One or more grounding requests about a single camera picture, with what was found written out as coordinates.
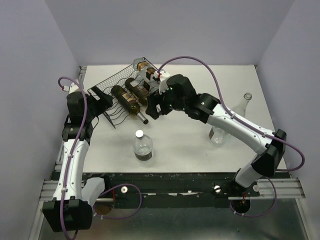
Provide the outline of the black wire wine rack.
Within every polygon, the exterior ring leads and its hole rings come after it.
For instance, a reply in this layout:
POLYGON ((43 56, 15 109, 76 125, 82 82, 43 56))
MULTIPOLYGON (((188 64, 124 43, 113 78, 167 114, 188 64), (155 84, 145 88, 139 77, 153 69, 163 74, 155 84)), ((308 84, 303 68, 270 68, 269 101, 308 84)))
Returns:
POLYGON ((154 78, 156 71, 145 57, 137 58, 133 64, 89 88, 88 93, 96 100, 112 100, 103 115, 113 127, 123 123, 128 116, 135 116, 147 125, 149 120, 143 111, 148 106, 148 96, 159 89, 154 78))

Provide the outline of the olive green wine bottle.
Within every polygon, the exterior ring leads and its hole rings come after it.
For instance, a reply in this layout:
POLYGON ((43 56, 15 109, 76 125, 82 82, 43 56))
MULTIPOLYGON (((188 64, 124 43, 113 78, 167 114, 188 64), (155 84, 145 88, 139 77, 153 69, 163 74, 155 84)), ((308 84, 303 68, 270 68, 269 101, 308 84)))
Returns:
POLYGON ((143 106, 148 106, 149 92, 144 86, 141 85, 140 81, 130 77, 125 81, 124 85, 132 94, 137 97, 143 106))

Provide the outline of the square clear bottle dark cap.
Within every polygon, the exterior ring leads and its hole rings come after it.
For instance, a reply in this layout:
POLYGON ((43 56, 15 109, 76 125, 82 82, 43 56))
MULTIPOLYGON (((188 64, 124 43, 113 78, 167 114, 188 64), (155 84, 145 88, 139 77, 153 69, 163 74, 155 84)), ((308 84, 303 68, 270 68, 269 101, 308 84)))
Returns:
POLYGON ((153 65, 151 65, 145 58, 136 58, 133 61, 132 67, 147 82, 160 82, 160 80, 154 76, 157 69, 153 65))

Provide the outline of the clear square bottle black label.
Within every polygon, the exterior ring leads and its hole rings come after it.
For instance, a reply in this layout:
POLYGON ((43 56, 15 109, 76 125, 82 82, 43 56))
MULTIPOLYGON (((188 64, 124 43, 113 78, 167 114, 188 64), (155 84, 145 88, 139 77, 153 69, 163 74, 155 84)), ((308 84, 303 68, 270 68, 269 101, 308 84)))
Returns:
POLYGON ((149 94, 159 90, 159 81, 154 77, 153 73, 138 73, 136 80, 138 82, 138 86, 146 89, 149 94))

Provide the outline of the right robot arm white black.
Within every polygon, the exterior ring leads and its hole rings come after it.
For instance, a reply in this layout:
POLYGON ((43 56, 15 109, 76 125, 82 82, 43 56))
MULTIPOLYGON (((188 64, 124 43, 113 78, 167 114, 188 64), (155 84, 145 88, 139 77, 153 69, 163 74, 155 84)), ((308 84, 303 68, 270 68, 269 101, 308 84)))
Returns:
POLYGON ((286 149, 285 131, 278 129, 273 132, 236 113, 229 114, 218 98, 208 93, 197 93, 190 80, 181 74, 169 77, 166 84, 164 92, 156 90, 147 97, 147 115, 156 120, 160 113, 167 115, 172 110, 182 111, 191 119, 224 130, 256 153, 251 162, 237 171, 230 183, 230 191, 234 195, 243 195, 253 182, 275 174, 286 149))

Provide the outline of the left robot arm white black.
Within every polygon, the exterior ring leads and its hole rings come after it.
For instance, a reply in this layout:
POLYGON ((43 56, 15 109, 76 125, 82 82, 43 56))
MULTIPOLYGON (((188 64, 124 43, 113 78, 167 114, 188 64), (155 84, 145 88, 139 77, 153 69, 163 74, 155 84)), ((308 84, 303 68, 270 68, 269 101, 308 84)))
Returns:
POLYGON ((70 89, 66 97, 69 114, 62 130, 62 167, 52 199, 42 208, 56 233, 88 230, 97 198, 107 197, 111 191, 111 185, 101 177, 82 182, 84 161, 94 130, 92 120, 113 104, 112 96, 98 87, 92 87, 91 91, 94 95, 83 95, 80 90, 70 89))

